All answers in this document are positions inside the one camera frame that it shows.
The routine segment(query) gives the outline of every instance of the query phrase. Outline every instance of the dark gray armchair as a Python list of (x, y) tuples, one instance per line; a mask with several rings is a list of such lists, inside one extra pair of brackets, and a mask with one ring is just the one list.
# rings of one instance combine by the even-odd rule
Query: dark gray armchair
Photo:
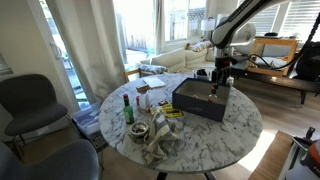
[(13, 136), (20, 156), (22, 152), (15, 141), (22, 134), (45, 127), (62, 117), (67, 117), (67, 108), (57, 102), (49, 79), (41, 74), (8, 75), (0, 78), (0, 104), (13, 119), (5, 134)]
[(97, 180), (98, 178), (98, 157), (87, 140), (73, 142), (31, 166), (23, 165), (8, 147), (0, 143), (1, 180)]

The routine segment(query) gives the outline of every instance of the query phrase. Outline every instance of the round marble table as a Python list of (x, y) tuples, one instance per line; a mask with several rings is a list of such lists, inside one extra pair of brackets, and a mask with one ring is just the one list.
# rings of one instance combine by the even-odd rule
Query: round marble table
[[(162, 100), (171, 102), (173, 90), (189, 75), (157, 75), (166, 86), (149, 90), (153, 104)], [(128, 136), (132, 125), (125, 123), (123, 94), (128, 94), (134, 109), (135, 121), (147, 122), (152, 115), (140, 112), (136, 106), (136, 87), (143, 79), (129, 82), (109, 95), (99, 115), (103, 137), (111, 147), (128, 159), (145, 165), (142, 144), (135, 144)], [(154, 170), (165, 173), (202, 173), (232, 165), (248, 154), (262, 132), (262, 119), (254, 103), (240, 91), (231, 88), (222, 122), (184, 112), (183, 117), (171, 118), (180, 130), (180, 139), (168, 159)]]

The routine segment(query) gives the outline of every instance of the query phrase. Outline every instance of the table base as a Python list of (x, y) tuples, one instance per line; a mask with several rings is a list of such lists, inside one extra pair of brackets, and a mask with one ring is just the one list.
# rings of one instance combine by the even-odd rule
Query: table base
[[(214, 175), (211, 172), (203, 173), (207, 180), (216, 180)], [(168, 173), (159, 172), (157, 180), (165, 180), (167, 178)]]

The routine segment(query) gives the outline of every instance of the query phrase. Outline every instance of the glass door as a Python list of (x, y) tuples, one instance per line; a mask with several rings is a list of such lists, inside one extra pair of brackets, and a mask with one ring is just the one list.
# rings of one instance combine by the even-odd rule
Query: glass door
[(61, 60), (64, 65), (64, 69), (67, 72), (70, 84), (72, 86), (74, 95), (78, 101), (80, 109), (89, 108), (90, 103), (88, 102), (87, 96), (82, 89), (77, 73), (74, 69), (74, 66), (72, 65), (72, 60), (68, 55), (65, 44), (60, 36), (59, 30), (51, 15), (48, 5), (45, 0), (39, 0), (39, 2), (41, 4), (42, 10), (44, 12), (45, 18), (47, 20), (48, 26), (50, 28), (52, 37), (55, 42), (54, 44), (52, 43), (51, 46), (53, 49), (56, 50), (56, 59)]

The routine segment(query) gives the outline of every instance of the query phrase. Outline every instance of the black box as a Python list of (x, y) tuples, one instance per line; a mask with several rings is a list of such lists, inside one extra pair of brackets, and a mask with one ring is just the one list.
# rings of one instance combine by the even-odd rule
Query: black box
[(218, 101), (208, 102), (212, 82), (187, 78), (172, 92), (172, 106), (215, 121), (222, 121), (230, 86), (219, 85)]

